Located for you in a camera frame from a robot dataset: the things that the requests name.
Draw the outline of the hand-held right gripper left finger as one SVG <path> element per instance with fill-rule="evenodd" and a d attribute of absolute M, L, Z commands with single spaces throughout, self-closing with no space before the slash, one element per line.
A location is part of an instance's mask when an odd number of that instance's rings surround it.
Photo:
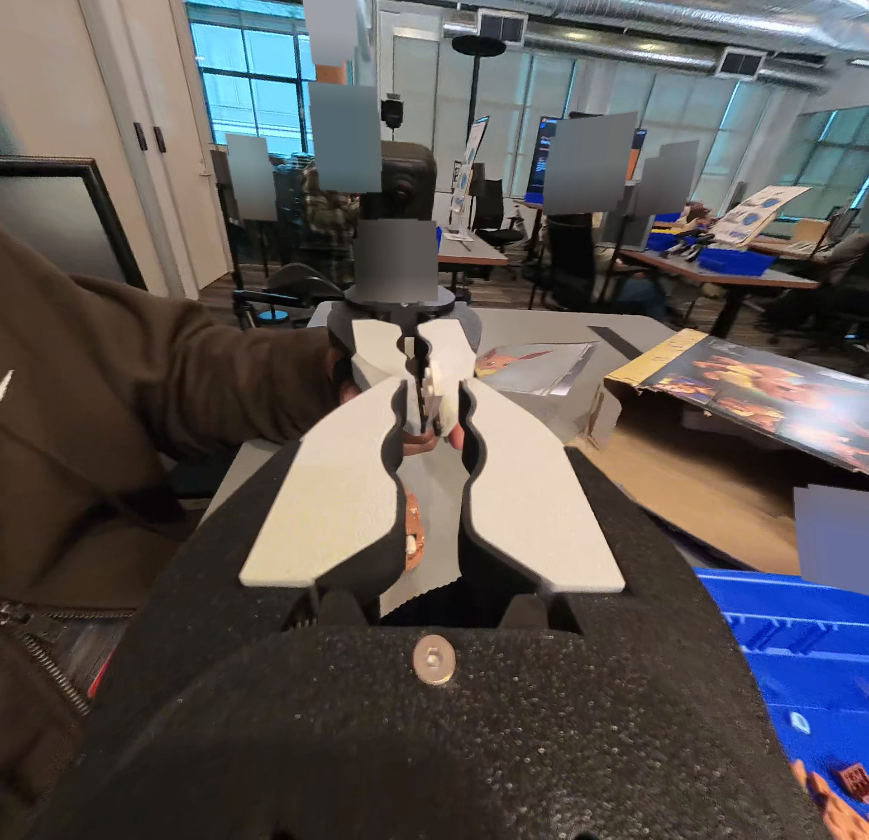
<path fill-rule="evenodd" d="M 371 607 L 404 573 L 407 383 L 389 377 L 299 443 L 240 571 L 245 587 L 353 594 Z"/>

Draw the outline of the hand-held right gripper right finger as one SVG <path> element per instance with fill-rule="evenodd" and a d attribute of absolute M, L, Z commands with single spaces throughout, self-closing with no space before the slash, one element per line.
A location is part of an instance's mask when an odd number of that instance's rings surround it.
<path fill-rule="evenodd" d="M 481 380 L 459 386 L 464 429 L 458 562 L 474 615 L 498 621 L 517 597 L 614 596 L 626 583 L 566 446 Z"/>

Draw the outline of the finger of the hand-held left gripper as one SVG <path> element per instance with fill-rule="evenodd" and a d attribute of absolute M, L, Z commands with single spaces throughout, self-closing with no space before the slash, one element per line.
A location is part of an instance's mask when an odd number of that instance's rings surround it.
<path fill-rule="evenodd" d="M 420 399 L 420 382 L 414 369 L 409 368 L 404 351 L 405 335 L 392 323 L 371 318 L 355 318 L 351 322 L 353 339 L 351 367 L 353 381 L 361 393 L 387 379 L 407 384 L 405 431 L 412 436 L 425 433 L 425 418 Z"/>
<path fill-rule="evenodd" d="M 440 433 L 449 433 L 460 419 L 460 385 L 473 378 L 476 354 L 456 320 L 424 323 L 424 337 L 431 343 L 431 358 L 440 394 Z"/>

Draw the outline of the white brick plate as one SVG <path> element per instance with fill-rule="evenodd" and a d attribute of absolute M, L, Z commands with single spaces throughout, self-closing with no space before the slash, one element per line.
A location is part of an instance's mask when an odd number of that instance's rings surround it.
<path fill-rule="evenodd" d="M 431 358 L 431 343 L 418 332 L 415 337 L 415 361 L 420 412 L 420 427 L 440 434 L 440 394 L 437 392 L 436 371 Z"/>

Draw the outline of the blue plastic bin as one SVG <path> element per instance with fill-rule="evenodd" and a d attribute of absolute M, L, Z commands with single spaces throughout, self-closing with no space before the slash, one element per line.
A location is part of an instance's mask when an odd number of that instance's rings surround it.
<path fill-rule="evenodd" d="M 696 567 L 742 650 L 798 784 L 834 838 L 867 838 L 868 597 Z"/>

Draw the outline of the person's left forearm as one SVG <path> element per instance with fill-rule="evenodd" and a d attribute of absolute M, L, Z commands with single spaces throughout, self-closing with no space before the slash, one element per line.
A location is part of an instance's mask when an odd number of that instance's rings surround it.
<path fill-rule="evenodd" d="M 323 327 L 246 331 L 204 307 L 146 295 L 136 410 L 158 450 L 203 454 L 245 441 L 297 441 L 341 403 L 341 356 Z"/>

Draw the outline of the person's left hand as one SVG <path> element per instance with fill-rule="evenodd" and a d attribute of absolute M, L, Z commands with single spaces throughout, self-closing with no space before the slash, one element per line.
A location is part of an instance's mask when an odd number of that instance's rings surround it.
<path fill-rule="evenodd" d="M 349 368 L 349 357 L 341 349 L 331 346 L 326 357 L 326 372 L 332 383 L 339 406 L 361 395 L 362 390 L 353 380 Z M 465 430 L 461 424 L 456 424 L 446 437 L 437 436 L 432 428 L 422 434 L 414 435 L 404 432 L 403 454 L 405 457 L 427 454 L 437 448 L 441 441 L 457 451 L 462 451 L 465 440 Z"/>

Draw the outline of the instruction booklet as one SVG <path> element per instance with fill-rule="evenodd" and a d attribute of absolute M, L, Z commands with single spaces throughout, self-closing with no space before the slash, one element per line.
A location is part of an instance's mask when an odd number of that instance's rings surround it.
<path fill-rule="evenodd" d="M 504 395 L 565 397 L 595 348 L 595 342 L 494 346 L 477 356 L 474 371 L 483 383 Z"/>

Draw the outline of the lit background screen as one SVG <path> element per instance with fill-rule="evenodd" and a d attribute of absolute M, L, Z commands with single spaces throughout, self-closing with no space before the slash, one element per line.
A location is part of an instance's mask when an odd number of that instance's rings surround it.
<path fill-rule="evenodd" d="M 546 164 L 549 157 L 550 142 L 555 136 L 557 124 L 561 121 L 561 118 L 556 117 L 544 116 L 540 118 L 535 141 L 535 150 L 532 155 L 527 181 L 527 190 L 524 195 L 525 204 L 537 207 L 541 207 L 543 204 L 543 186 L 545 181 Z M 630 183 L 634 179 L 640 154 L 646 140 L 646 135 L 646 129 L 639 128 L 635 130 L 635 136 L 625 174 L 626 183 Z"/>

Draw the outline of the black office chair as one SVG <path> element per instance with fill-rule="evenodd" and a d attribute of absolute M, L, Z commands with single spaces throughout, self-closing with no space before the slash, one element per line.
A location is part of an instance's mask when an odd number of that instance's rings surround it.
<path fill-rule="evenodd" d="M 585 313 L 592 306 L 596 279 L 593 216 L 547 217 L 550 261 L 542 290 L 557 308 L 568 312 Z"/>

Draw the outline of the wooden background table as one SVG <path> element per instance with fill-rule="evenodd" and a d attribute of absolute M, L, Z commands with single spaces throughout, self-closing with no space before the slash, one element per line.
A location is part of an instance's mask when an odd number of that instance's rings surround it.
<path fill-rule="evenodd" d="M 749 294 L 769 289 L 815 290 L 820 287 L 817 281 L 771 270 L 764 271 L 761 276 L 718 274 L 698 267 L 696 262 L 663 258 L 653 252 L 621 249 L 618 257 L 693 284 L 711 284 L 723 288 L 726 292 L 724 304 L 710 330 L 710 335 L 719 339 L 729 338 Z"/>

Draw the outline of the small blue bin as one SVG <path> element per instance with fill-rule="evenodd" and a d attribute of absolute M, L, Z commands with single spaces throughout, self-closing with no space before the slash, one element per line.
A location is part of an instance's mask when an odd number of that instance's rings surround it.
<path fill-rule="evenodd" d="M 702 248 L 698 269 L 716 276 L 761 278 L 776 261 L 764 253 L 732 248 Z"/>

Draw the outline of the black framed panel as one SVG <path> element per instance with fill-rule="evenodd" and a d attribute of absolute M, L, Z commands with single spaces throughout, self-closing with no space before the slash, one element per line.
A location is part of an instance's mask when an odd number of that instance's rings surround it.
<path fill-rule="evenodd" d="M 68 274 L 146 289 L 93 158 L 1 156 L 1 224 Z"/>

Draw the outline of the printed paper sheet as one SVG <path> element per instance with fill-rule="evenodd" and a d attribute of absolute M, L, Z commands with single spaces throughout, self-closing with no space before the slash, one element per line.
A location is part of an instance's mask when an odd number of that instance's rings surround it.
<path fill-rule="evenodd" d="M 710 229 L 713 242 L 730 248 L 747 247 L 784 206 L 809 190 L 802 185 L 771 185 L 756 192 L 717 220 Z"/>

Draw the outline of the silver ceiling duct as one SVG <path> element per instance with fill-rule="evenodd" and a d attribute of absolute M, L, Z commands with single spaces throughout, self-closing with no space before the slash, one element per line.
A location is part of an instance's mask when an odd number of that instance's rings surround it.
<path fill-rule="evenodd" d="M 769 53 L 867 58 L 867 0 L 431 0 Z"/>

